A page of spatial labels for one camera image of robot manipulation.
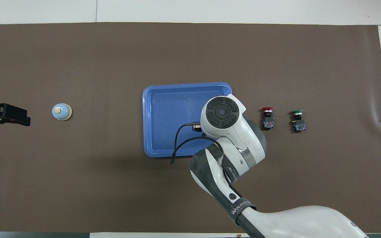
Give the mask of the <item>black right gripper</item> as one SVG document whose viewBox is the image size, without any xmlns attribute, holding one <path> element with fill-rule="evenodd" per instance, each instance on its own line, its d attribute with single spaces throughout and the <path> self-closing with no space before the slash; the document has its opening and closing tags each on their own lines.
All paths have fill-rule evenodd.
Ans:
<svg viewBox="0 0 381 238">
<path fill-rule="evenodd" d="M 207 135 L 203 132 L 202 126 L 199 122 L 192 123 L 192 131 L 201 133 L 202 137 L 206 137 Z"/>
</svg>

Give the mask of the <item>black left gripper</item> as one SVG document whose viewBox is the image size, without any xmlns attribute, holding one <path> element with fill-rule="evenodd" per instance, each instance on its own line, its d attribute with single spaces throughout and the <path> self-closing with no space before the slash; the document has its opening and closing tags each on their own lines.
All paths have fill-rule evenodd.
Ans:
<svg viewBox="0 0 381 238">
<path fill-rule="evenodd" d="M 11 123 L 22 126 L 30 126 L 31 118 L 27 116 L 27 110 L 6 104 L 0 104 L 0 124 Z"/>
</svg>

